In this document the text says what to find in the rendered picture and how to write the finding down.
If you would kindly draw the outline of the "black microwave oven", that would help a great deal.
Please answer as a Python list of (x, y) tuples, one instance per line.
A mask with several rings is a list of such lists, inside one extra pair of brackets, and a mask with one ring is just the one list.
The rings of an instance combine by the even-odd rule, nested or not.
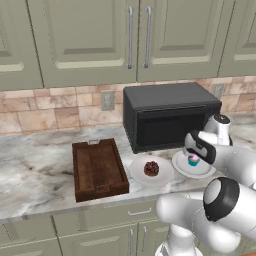
[(134, 153), (179, 148), (222, 102), (197, 82), (123, 89), (123, 126)]

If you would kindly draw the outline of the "green cupboard door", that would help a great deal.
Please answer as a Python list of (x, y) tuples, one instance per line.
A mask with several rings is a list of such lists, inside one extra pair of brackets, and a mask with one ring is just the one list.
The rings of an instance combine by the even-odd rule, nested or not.
[(59, 241), (63, 256), (130, 256), (130, 229), (134, 230), (132, 256), (136, 256), (136, 224), (62, 236)]
[[(139, 0), (28, 0), (47, 88), (136, 81)], [(132, 69), (128, 12), (133, 7)]]
[(256, 0), (235, 0), (218, 76), (256, 76)]
[(0, 256), (62, 256), (56, 238), (0, 247)]
[(0, 0), (0, 90), (42, 88), (25, 0)]
[[(215, 78), (235, 0), (140, 0), (138, 80)], [(144, 68), (152, 7), (149, 66)]]
[[(147, 227), (145, 252), (142, 252), (143, 227)], [(137, 256), (154, 256), (158, 247), (166, 240), (169, 226), (159, 220), (150, 220), (138, 224)]]

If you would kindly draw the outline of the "green drawer front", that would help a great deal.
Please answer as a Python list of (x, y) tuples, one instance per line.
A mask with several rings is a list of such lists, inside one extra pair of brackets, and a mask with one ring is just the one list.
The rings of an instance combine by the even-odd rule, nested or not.
[[(125, 223), (137, 223), (143, 220), (154, 219), (156, 217), (155, 200), (142, 201), (133, 204), (125, 204), (120, 206), (106, 207), (79, 211), (76, 216), (78, 218), (78, 230), (88, 231), (100, 227), (118, 226)], [(129, 216), (130, 212), (145, 211), (152, 208), (152, 212), (144, 215)]]
[(55, 231), (50, 217), (0, 223), (0, 246), (51, 239)]

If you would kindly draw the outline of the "white plate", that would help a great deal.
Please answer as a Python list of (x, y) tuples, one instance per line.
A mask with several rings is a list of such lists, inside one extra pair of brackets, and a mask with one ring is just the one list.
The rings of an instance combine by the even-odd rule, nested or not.
[[(144, 167), (152, 161), (158, 166), (158, 172), (155, 176), (150, 176), (144, 172)], [(174, 169), (171, 163), (154, 155), (137, 156), (128, 169), (134, 180), (146, 186), (163, 186), (174, 178)]]
[(216, 172), (214, 167), (203, 160), (199, 160), (195, 165), (190, 165), (188, 157), (185, 156), (182, 151), (178, 151), (174, 154), (172, 157), (172, 165), (180, 174), (193, 179), (208, 178)]

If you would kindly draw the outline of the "green upper cupboard door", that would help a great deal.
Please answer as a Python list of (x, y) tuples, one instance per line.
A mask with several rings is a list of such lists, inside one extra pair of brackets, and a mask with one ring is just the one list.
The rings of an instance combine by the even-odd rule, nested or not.
[(0, 90), (42, 88), (25, 0), (0, 0)]
[[(138, 80), (215, 78), (235, 0), (140, 0)], [(144, 68), (152, 7), (149, 66)]]
[(256, 76), (256, 0), (235, 0), (218, 76)]
[[(47, 88), (136, 81), (139, 0), (28, 0)], [(133, 7), (132, 69), (128, 12)]]

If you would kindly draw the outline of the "dark wooden tray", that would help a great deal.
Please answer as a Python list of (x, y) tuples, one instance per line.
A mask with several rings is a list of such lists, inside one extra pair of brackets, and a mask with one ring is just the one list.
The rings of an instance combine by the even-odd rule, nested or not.
[(129, 182), (113, 138), (72, 144), (75, 200), (127, 194)]

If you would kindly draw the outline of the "green lower cupboard door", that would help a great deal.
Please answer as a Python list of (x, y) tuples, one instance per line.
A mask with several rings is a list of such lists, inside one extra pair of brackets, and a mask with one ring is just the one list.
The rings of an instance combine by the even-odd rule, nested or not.
[(62, 256), (56, 238), (0, 247), (0, 256)]
[(130, 229), (134, 230), (132, 256), (136, 256), (136, 224), (62, 236), (59, 241), (63, 256), (130, 256)]
[[(142, 252), (143, 227), (147, 227), (145, 252)], [(150, 220), (138, 224), (137, 256), (154, 256), (158, 247), (166, 240), (169, 226), (159, 220)]]

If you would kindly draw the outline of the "grey wall outlet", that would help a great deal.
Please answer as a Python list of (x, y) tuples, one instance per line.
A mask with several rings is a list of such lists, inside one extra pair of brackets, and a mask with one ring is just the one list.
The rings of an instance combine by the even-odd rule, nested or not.
[(114, 109), (114, 92), (111, 90), (101, 92), (101, 110), (112, 111)]
[(223, 84), (214, 84), (212, 86), (212, 94), (218, 99), (221, 98), (223, 90), (224, 90)]

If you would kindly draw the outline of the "chocolate sprinkled donut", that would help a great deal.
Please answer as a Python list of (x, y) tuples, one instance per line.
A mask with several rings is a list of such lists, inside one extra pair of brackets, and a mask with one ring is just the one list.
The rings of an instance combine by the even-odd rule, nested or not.
[(159, 165), (155, 161), (147, 162), (144, 166), (144, 173), (150, 177), (157, 176), (159, 173)]

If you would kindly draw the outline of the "pink frosted blue cupcake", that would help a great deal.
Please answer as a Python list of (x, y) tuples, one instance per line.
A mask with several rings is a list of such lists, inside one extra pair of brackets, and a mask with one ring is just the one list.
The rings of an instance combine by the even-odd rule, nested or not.
[(196, 166), (200, 162), (200, 159), (197, 155), (191, 155), (188, 157), (188, 164), (191, 166)]

